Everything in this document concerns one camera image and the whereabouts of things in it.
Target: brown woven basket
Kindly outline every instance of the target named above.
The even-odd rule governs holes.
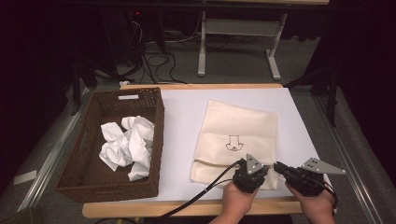
[[[120,100],[122,95],[138,99]],[[100,158],[106,142],[101,125],[125,117],[141,116],[153,122],[154,141],[148,177],[130,182],[132,165],[113,172]],[[163,152],[163,98],[159,88],[94,92],[79,129],[78,138],[64,166],[55,190],[79,203],[111,202],[158,195]]]

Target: crumpled white cloth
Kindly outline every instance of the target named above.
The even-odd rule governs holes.
[[[276,162],[277,114],[209,101],[198,136],[191,179],[211,183],[247,153],[264,165]],[[230,170],[221,180],[232,179]],[[279,174],[269,169],[261,189],[276,189]]]
[[[128,174],[130,181],[148,176],[154,124],[137,116],[123,118],[121,126],[127,130],[125,133],[116,122],[101,125],[106,143],[102,146],[99,158],[113,171],[119,166],[134,163]]]

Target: human hand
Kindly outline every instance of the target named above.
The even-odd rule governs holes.
[[[312,224],[333,224],[332,203],[334,197],[323,190],[317,197],[305,197],[297,189],[285,183],[290,192],[300,201],[304,215]]]
[[[250,210],[254,197],[258,189],[253,193],[240,191],[233,181],[230,181],[223,190],[221,214],[210,223],[234,224],[238,223],[242,217]]]

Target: printed arrow symbol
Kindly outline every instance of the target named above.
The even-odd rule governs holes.
[[[241,150],[244,144],[239,143],[239,135],[230,135],[230,143],[225,145],[231,151]]]

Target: cream fabric bag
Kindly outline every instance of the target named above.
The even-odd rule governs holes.
[[[247,153],[264,165],[273,165],[276,130],[276,113],[209,101],[198,136],[191,179],[212,183],[229,165],[246,159]],[[221,180],[232,179],[235,169],[237,167]],[[278,179],[279,174],[269,169],[261,189],[276,189]]]

